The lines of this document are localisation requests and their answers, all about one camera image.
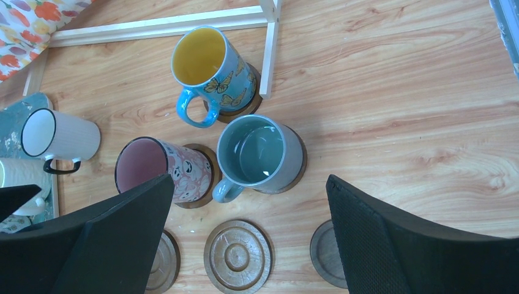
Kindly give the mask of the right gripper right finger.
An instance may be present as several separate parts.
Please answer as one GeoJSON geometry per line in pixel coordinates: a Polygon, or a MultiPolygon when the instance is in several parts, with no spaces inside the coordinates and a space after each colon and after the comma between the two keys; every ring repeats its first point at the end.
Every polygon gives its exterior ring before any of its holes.
{"type": "Polygon", "coordinates": [[[351,293],[517,293],[518,239],[413,215],[330,175],[326,183],[351,293]]]}

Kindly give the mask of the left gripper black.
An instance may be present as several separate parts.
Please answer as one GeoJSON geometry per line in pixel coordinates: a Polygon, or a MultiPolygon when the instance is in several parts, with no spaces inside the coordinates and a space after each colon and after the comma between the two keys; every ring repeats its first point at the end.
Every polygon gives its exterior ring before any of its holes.
{"type": "Polygon", "coordinates": [[[2,187],[0,221],[4,221],[40,191],[41,188],[35,184],[2,187]]]}

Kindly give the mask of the small dark brown coaster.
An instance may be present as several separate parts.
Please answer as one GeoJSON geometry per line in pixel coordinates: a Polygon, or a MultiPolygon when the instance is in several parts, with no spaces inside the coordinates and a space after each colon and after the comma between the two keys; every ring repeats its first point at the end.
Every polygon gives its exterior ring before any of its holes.
{"type": "Polygon", "coordinates": [[[310,241],[310,258],[316,272],[326,282],[348,289],[331,219],[315,230],[310,241]]]}

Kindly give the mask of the white grey mug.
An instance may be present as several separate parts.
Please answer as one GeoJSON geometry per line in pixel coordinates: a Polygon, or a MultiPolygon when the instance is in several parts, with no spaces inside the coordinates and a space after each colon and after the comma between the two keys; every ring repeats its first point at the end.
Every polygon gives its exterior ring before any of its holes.
{"type": "Polygon", "coordinates": [[[96,154],[100,141],[94,122],[48,108],[32,112],[21,131],[24,153],[44,160],[43,170],[52,175],[77,172],[96,154]]]}

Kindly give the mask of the pink mug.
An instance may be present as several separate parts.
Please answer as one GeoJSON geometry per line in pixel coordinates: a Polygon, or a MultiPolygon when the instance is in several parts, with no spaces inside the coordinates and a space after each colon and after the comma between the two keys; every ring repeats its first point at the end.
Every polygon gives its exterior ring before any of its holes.
{"type": "Polygon", "coordinates": [[[222,178],[215,151],[205,145],[180,146],[138,137],[120,152],[114,182],[123,193],[165,173],[174,181],[172,202],[182,208],[199,208],[211,202],[212,190],[222,178]]]}

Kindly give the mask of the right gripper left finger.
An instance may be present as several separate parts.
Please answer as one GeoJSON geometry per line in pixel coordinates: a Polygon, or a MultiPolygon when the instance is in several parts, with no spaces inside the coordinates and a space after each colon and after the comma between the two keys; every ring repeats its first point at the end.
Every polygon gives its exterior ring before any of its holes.
{"type": "Polygon", "coordinates": [[[2,293],[144,293],[174,183],[160,175],[16,233],[1,234],[2,293]]]}

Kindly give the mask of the blue mug yellow inside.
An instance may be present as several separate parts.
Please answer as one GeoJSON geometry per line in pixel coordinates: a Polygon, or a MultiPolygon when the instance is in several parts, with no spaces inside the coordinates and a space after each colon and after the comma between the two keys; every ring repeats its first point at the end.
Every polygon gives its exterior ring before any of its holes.
{"type": "Polygon", "coordinates": [[[176,112],[198,128],[212,126],[220,110],[236,111],[247,105],[256,89],[247,62],[224,33],[211,26],[195,28],[180,39],[173,50],[171,71],[183,87],[176,112]],[[202,121],[194,121],[187,112],[189,103],[197,97],[207,107],[202,121]]]}

